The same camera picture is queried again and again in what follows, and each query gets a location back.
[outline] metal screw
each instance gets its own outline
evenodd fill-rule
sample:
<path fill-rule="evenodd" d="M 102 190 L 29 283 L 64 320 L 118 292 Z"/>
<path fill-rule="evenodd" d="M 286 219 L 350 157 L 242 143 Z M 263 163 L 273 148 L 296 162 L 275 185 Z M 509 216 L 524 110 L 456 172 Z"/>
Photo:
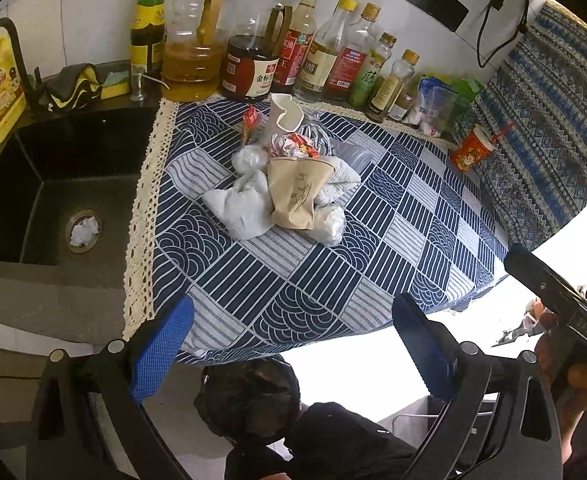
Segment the metal screw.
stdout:
<path fill-rule="evenodd" d="M 534 354 L 531 350 L 525 350 L 523 352 L 523 359 L 531 364 L 534 364 L 538 360 L 536 354 Z"/>
<path fill-rule="evenodd" d="M 112 354 L 122 352 L 124 348 L 125 342 L 122 339 L 114 339 L 111 343 L 107 345 L 107 350 L 109 350 L 109 353 Z"/>
<path fill-rule="evenodd" d="M 62 351 L 61 349 L 54 350 L 53 352 L 51 352 L 51 354 L 49 354 L 49 360 L 53 363 L 57 363 L 63 357 L 64 351 Z"/>
<path fill-rule="evenodd" d="M 471 341 L 465 341 L 460 345 L 460 348 L 462 348 L 462 351 L 467 355 L 475 355 L 478 353 L 478 347 Z"/>

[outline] jug handle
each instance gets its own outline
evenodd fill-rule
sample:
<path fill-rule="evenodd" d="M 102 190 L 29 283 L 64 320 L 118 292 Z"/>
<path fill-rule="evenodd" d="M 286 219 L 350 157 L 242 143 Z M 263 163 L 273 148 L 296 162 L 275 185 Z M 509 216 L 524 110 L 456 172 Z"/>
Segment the jug handle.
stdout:
<path fill-rule="evenodd" d="M 278 22 L 278 14 L 280 12 L 283 13 L 283 23 L 280 26 L 278 37 L 274 41 L 274 44 L 271 45 L 271 40 L 274 36 L 274 31 L 276 30 L 276 23 Z M 263 41 L 264 50 L 270 51 L 272 57 L 280 55 L 280 49 L 283 47 L 283 43 L 285 43 L 287 32 L 289 32 L 289 26 L 292 24 L 293 14 L 294 10 L 292 9 L 291 5 L 271 9 L 271 14 L 269 15 L 269 22 L 267 23 L 267 30 L 265 32 L 265 37 L 263 38 Z"/>
<path fill-rule="evenodd" d="M 198 25 L 198 42 L 203 46 L 214 42 L 221 7 L 222 0 L 205 0 L 203 4 L 203 15 Z"/>

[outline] patterned curtain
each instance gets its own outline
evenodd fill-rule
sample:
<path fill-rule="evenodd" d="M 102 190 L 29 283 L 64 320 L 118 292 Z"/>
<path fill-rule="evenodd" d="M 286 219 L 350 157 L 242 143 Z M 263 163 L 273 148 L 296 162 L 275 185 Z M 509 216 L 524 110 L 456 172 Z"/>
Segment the patterned curtain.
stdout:
<path fill-rule="evenodd" d="M 511 240 L 533 250 L 587 205 L 587 25 L 552 0 L 453 134 L 509 121 L 477 173 Z"/>

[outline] countertop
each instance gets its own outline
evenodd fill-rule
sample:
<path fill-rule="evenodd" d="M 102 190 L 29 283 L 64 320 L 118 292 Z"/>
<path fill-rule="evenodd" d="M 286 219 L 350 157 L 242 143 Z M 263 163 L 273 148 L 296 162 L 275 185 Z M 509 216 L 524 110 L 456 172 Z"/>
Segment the countertop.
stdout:
<path fill-rule="evenodd" d="M 142 103 L 131 102 L 127 95 L 118 96 L 71 114 L 158 108 L 159 101 L 159 93 Z M 0 154 L 18 129 L 61 116 L 51 113 L 36 117 L 26 110 L 0 144 Z M 124 299 L 122 286 L 106 286 L 97 273 L 79 275 L 56 265 L 0 261 L 0 323 L 14 328 L 68 341 L 102 344 L 121 336 Z"/>

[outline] green bottle with yellow label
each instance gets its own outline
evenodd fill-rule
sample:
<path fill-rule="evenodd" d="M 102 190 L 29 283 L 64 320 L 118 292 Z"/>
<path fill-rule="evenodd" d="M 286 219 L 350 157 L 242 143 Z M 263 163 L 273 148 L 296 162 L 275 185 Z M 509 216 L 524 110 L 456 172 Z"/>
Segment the green bottle with yellow label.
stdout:
<path fill-rule="evenodd" d="M 132 73 L 160 75 L 165 37 L 165 0 L 138 0 L 131 26 Z"/>

